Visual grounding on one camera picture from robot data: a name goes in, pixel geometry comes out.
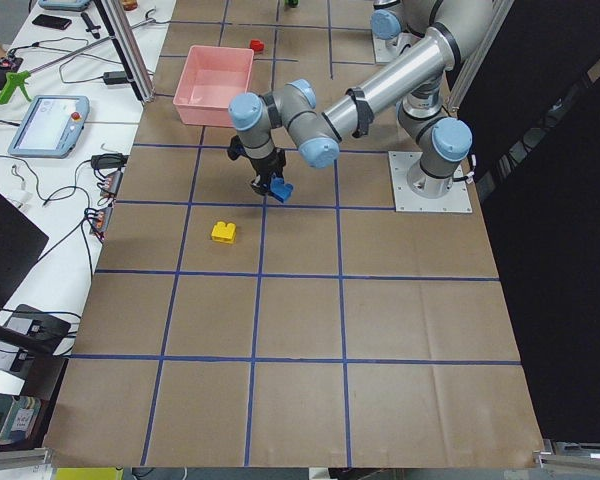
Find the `blue joint cap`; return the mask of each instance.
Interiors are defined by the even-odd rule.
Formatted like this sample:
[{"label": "blue joint cap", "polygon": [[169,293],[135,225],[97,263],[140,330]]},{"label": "blue joint cap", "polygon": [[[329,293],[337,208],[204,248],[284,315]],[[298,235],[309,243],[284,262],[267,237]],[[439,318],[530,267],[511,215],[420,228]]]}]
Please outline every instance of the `blue joint cap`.
[{"label": "blue joint cap", "polygon": [[313,88],[311,88],[311,84],[309,82],[307,82],[304,78],[299,78],[298,80],[289,82],[289,85],[293,85],[300,90],[304,95],[304,98],[306,98],[307,102],[309,102],[309,106],[311,108],[316,108],[316,94],[313,91]]},{"label": "blue joint cap", "polygon": [[229,104],[231,122],[239,132],[249,130],[262,117],[262,109],[262,101],[255,93],[241,93]]},{"label": "blue joint cap", "polygon": [[434,125],[431,139],[436,152],[449,162],[459,162],[466,157],[473,141],[467,124],[450,117]]},{"label": "blue joint cap", "polygon": [[387,10],[376,10],[371,15],[371,31],[382,40],[391,40],[400,35],[400,20]]},{"label": "blue joint cap", "polygon": [[271,179],[271,185],[269,186],[271,196],[279,202],[286,202],[289,200],[291,193],[293,192],[293,185],[290,183],[284,183],[284,179],[280,177],[273,177]]},{"label": "blue joint cap", "polygon": [[340,147],[332,138],[317,137],[304,142],[298,151],[313,168],[325,168],[338,158]]}]

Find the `box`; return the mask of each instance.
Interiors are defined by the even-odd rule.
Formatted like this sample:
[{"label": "box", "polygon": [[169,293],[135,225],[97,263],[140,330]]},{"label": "box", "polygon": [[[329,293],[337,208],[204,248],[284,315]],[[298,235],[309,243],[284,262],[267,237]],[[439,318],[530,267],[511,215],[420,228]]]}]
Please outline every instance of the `box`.
[{"label": "box", "polygon": [[173,98],[182,123],[231,127],[229,103],[247,91],[252,63],[249,48],[192,46]]}]

